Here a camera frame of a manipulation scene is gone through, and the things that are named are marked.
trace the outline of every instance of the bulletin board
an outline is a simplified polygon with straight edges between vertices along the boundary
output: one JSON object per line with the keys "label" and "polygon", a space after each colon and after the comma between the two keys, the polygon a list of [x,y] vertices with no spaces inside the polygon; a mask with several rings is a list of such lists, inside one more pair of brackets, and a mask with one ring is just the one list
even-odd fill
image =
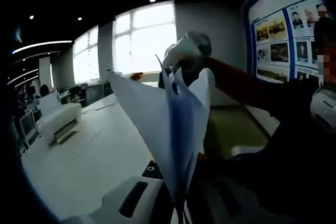
{"label": "bulletin board", "polygon": [[314,25],[322,0],[248,0],[248,72],[263,81],[319,79]]}

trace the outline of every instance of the floor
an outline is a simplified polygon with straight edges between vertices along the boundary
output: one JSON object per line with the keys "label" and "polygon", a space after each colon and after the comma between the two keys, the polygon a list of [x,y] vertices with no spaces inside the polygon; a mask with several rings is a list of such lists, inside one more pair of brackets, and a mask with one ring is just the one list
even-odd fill
{"label": "floor", "polygon": [[217,158],[230,158],[237,145],[265,146],[268,136],[242,106],[211,108],[205,153]]}
{"label": "floor", "polygon": [[[51,147],[37,139],[22,157],[32,185],[59,219],[95,210],[105,193],[141,175],[150,161],[144,141],[115,101],[109,95],[82,109],[78,133]],[[236,145],[262,146],[267,140],[242,108],[211,109],[209,121],[210,155],[229,158]]]}

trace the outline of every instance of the white desk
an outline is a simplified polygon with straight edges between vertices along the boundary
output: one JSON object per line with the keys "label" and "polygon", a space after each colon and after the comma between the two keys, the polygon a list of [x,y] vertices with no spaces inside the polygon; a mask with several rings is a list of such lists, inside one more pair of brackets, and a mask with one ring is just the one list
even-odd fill
{"label": "white desk", "polygon": [[109,95],[82,111],[80,130],[62,144],[36,140],[22,157],[32,185],[60,219],[86,214],[131,175],[141,175],[150,153],[128,116]]}

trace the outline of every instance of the white glove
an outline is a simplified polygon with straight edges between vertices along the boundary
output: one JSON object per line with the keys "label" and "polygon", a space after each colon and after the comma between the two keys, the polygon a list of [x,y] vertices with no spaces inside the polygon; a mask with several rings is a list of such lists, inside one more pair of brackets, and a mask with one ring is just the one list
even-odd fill
{"label": "white glove", "polygon": [[205,33],[188,31],[177,44],[168,47],[162,62],[163,69],[175,67],[185,57],[200,57],[211,55],[211,42]]}

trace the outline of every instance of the folded paper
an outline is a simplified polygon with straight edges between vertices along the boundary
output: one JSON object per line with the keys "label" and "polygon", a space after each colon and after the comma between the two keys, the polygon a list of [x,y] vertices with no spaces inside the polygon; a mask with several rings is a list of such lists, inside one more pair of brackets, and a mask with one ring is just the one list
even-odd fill
{"label": "folded paper", "polygon": [[[203,69],[189,87],[181,69],[167,76],[165,89],[147,86],[109,73],[117,101],[131,119],[157,162],[176,210],[183,210],[202,149],[209,115],[209,86],[214,77]],[[172,89],[175,82],[177,94]]]}

